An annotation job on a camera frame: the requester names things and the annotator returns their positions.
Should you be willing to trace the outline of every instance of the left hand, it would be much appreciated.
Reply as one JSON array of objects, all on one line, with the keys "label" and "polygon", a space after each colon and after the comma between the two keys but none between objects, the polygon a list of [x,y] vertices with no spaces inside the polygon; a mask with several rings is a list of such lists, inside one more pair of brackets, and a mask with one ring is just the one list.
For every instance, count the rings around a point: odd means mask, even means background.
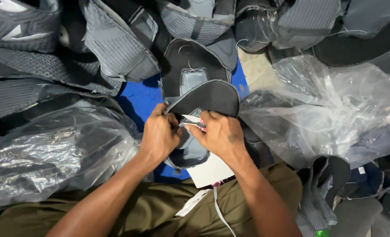
[{"label": "left hand", "polygon": [[159,165],[180,143],[182,127],[173,132],[179,123],[173,113],[163,115],[165,110],[165,104],[157,104],[145,122],[140,153],[150,164]]}]

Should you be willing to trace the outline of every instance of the blue sheet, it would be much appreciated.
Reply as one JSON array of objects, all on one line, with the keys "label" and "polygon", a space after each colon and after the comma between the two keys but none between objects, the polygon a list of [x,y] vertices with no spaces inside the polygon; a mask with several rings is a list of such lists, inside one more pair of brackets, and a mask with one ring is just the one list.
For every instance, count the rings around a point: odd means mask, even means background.
[{"label": "blue sheet", "polygon": [[[154,107],[158,103],[163,102],[158,84],[159,80],[160,75],[155,75],[141,83],[124,83],[122,93],[116,97],[117,102],[122,107],[125,114],[135,121],[140,132],[144,131],[144,122],[150,116]],[[238,90],[240,98],[249,94],[247,89],[248,85],[239,59],[233,72],[232,84]],[[179,172],[172,167],[161,163],[154,170],[154,177],[156,182],[176,183],[180,180],[189,178],[189,173],[186,170],[181,170]]]}]

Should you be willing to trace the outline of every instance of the right hand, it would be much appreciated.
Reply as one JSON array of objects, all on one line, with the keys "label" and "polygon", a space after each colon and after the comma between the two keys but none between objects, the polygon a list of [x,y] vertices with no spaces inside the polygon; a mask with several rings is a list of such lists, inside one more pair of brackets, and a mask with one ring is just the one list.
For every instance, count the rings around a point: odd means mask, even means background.
[{"label": "right hand", "polygon": [[185,127],[203,147],[230,167],[238,164],[241,157],[246,157],[244,133],[237,119],[209,111],[203,111],[200,118],[206,126],[205,133],[193,125]]}]

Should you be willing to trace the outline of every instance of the shoe logo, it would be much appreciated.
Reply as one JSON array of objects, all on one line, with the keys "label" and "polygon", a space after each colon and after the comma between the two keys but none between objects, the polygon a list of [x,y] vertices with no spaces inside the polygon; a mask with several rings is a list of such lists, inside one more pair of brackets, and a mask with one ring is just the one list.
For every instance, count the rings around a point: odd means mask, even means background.
[{"label": "shoe logo", "polygon": [[21,31],[21,25],[17,25],[11,32],[9,32],[7,35],[5,35],[2,40],[9,41],[9,40],[33,40],[33,39],[38,39],[42,38],[46,35],[49,35],[51,33],[38,33],[34,35],[28,35],[28,36],[23,36],[19,38],[14,38],[14,36],[19,35],[22,33]]}]

